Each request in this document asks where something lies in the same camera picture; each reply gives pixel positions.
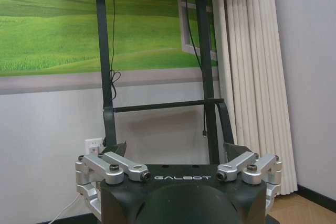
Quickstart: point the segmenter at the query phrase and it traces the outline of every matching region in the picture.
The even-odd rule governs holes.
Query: black metal stand
[[[209,162],[210,164],[219,164],[218,137],[217,137],[217,125],[216,125],[216,113],[215,113],[216,104],[218,106],[225,141],[233,143],[233,137],[231,126],[229,123],[227,107],[224,103],[224,100],[214,99],[210,28],[209,28],[208,15],[206,11],[207,1],[196,0],[204,100],[190,101],[190,102],[174,102],[165,104],[151,104],[143,106],[123,107],[123,108],[113,108],[111,82],[110,82],[110,59],[109,59],[108,30],[106,19],[106,4],[105,0],[96,0],[96,1],[97,1],[97,19],[98,19],[98,33],[99,33],[101,79],[103,89],[103,116],[104,116],[104,125],[106,133],[106,141],[105,141],[106,147],[112,147],[117,143],[116,127],[114,123],[114,113],[161,109],[161,108],[175,108],[181,106],[204,105],[206,114],[206,127],[208,132],[207,138],[208,138]]]
[[[110,81],[109,38],[106,19],[105,0],[96,0],[97,21],[100,51],[101,81],[103,88],[103,116],[105,125],[105,145],[112,147],[117,144],[116,127],[114,123],[112,86]]]

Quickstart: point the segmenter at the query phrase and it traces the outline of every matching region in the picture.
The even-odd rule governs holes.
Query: galbot logo
[[[176,177],[176,176],[155,176],[154,179],[156,180],[209,180],[211,176],[183,176],[183,177]]]

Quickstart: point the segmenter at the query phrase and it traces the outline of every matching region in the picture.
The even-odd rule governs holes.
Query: stand leg
[[[235,144],[234,139],[233,139],[231,124],[230,124],[229,112],[227,110],[227,106],[225,102],[218,103],[217,108],[218,108],[219,118],[221,120],[220,122],[222,125],[224,142],[229,143],[229,144]]]
[[[211,43],[210,43],[210,27],[208,14],[206,11],[206,0],[196,0],[198,34],[201,51],[201,64],[203,76],[203,92],[204,99],[214,97],[214,86],[212,77],[211,64]],[[205,105],[206,128],[208,133],[208,148],[210,164],[219,164],[218,138],[216,125],[215,104]]]
[[[106,147],[112,147],[117,144],[116,127],[114,124],[112,90],[110,82],[110,57],[109,57],[109,39],[106,19],[105,0],[96,0],[97,20],[99,35],[99,51],[101,80],[103,88],[103,117],[105,125],[105,144]]]

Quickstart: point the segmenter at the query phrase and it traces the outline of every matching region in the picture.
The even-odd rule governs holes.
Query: black baseboard
[[[298,185],[298,191],[296,194],[306,198],[314,203],[329,209],[330,211],[336,212],[336,200],[328,198],[325,195],[319,194],[316,191],[310,190],[304,186]]]
[[[97,224],[97,218],[93,214],[78,215],[69,218],[55,220],[53,224]]]

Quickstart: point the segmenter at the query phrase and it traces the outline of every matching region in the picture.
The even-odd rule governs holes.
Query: white cable
[[[67,205],[65,208],[63,208],[63,210],[51,221],[51,222],[49,222],[48,224],[52,224],[52,223],[54,223],[54,221],[55,220],[57,220],[58,219],[58,217],[61,215],[61,214],[63,214],[63,212],[65,211],[65,210],[67,210],[69,207],[71,207],[76,201],[77,201],[77,199],[79,198],[79,196],[80,196],[80,194],[78,194],[77,195],[77,197],[69,204],[69,205]]]

